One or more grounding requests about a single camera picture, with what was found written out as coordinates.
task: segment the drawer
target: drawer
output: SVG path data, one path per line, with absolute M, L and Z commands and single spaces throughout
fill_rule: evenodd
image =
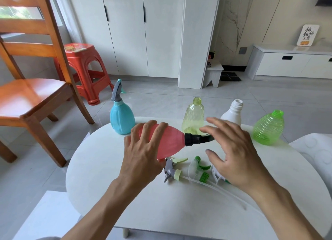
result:
M 332 79 L 332 56 L 312 55 L 301 77 Z
M 265 53 L 256 75 L 301 76 L 312 55 Z

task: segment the black spray nozzle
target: black spray nozzle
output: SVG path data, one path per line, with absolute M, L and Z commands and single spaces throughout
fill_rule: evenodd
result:
M 185 133 L 185 146 L 192 146 L 193 144 L 201 144 L 213 141 L 212 135 L 196 135 L 191 133 Z
M 122 83 L 121 83 L 121 79 L 119 79 L 113 88 L 113 92 L 112 92 L 112 97 L 110 98 L 111 101 L 115 101 L 115 102 L 120 102 L 122 100 L 120 93 L 121 93 L 121 89 L 122 89 Z

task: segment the wooden chair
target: wooden chair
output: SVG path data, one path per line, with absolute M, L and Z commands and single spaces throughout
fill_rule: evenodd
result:
M 58 121 L 52 111 L 70 97 L 74 98 L 88 123 L 94 124 L 94 121 L 83 104 L 69 72 L 68 60 L 50 1 L 0 0 L 0 6 L 39 7 L 43 20 L 0 19 L 0 32 L 49 35 L 53 43 L 12 43 L 0 39 L 0 55 L 15 78 L 14 81 L 0 86 L 0 125 L 26 127 L 55 163 L 63 167 L 66 163 L 65 158 L 39 122 L 46 117 L 51 121 Z M 65 81 L 25 79 L 12 56 L 56 57 Z M 7 162 L 16 159 L 1 142 L 0 155 Z

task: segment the oval tabletop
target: oval tabletop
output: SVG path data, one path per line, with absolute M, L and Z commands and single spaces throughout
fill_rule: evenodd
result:
M 182 124 L 182 120 L 175 119 L 135 119 L 137 123 L 156 119 L 177 129 L 181 129 Z M 251 126 L 242 125 L 242 128 L 252 131 Z M 118 176 L 123 159 L 123 137 L 107 124 L 91 134 L 74 153 L 67 170 L 66 188 L 69 200 L 81 215 L 94 206 Z M 332 223 L 332 201 L 315 169 L 281 140 L 272 146 L 253 143 L 271 175 L 291 193 L 305 217 L 325 236 Z M 174 155 L 174 158 L 189 158 L 176 168 L 187 175 L 187 167 L 197 155 L 202 164 L 208 165 L 206 149 L 215 151 L 222 159 L 225 156 L 216 141 L 193 145 Z M 221 183 L 223 188 L 252 206 L 185 179 L 167 183 L 164 179 L 162 172 L 148 184 L 115 226 L 224 240 L 277 239 L 267 219 L 257 211 L 255 202 L 236 187 Z

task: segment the blue bottle body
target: blue bottle body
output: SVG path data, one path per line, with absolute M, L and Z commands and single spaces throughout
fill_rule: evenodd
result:
M 135 126 L 135 117 L 128 105 L 122 100 L 114 102 L 110 111 L 110 123 L 113 129 L 119 134 L 128 134 Z

